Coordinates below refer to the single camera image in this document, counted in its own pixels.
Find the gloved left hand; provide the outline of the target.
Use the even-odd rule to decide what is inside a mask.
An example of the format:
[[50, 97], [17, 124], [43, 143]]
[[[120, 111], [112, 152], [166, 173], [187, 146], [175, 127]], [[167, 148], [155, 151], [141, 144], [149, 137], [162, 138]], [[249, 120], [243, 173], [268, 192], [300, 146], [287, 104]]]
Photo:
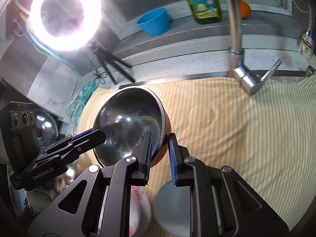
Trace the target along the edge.
[[66, 178], [58, 176], [47, 186], [39, 186], [25, 191], [25, 198], [30, 211], [38, 216], [66, 189]]

